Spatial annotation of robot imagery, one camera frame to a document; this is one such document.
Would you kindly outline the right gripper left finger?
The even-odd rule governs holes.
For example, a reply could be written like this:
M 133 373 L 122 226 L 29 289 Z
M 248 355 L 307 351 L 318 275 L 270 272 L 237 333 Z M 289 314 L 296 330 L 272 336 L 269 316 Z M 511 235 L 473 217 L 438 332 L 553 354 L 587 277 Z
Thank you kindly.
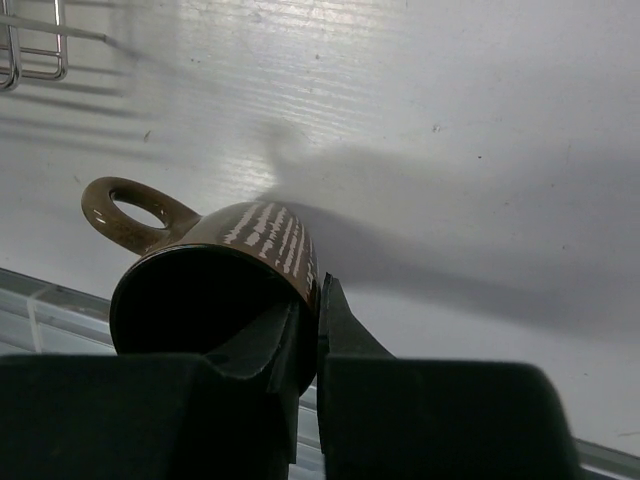
M 5 479 L 284 479 L 296 459 L 299 310 L 208 354 L 1 361 Z

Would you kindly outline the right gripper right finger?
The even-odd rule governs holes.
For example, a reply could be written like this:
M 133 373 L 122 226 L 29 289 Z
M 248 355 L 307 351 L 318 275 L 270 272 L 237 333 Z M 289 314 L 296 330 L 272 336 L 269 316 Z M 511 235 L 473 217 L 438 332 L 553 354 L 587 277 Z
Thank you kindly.
M 518 362 L 406 359 L 352 313 L 339 280 L 320 300 L 317 413 L 329 479 L 579 479 L 559 395 Z

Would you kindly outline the black mug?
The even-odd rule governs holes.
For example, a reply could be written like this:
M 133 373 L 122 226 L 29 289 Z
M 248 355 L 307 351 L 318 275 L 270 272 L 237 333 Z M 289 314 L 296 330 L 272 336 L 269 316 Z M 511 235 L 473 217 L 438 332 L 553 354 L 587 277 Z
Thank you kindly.
M 207 353 L 270 308 L 301 316 L 298 384 L 315 376 L 319 280 L 309 229 L 287 206 L 251 201 L 200 215 L 139 182 L 102 177 L 84 190 L 91 226 L 137 255 L 109 312 L 120 354 Z

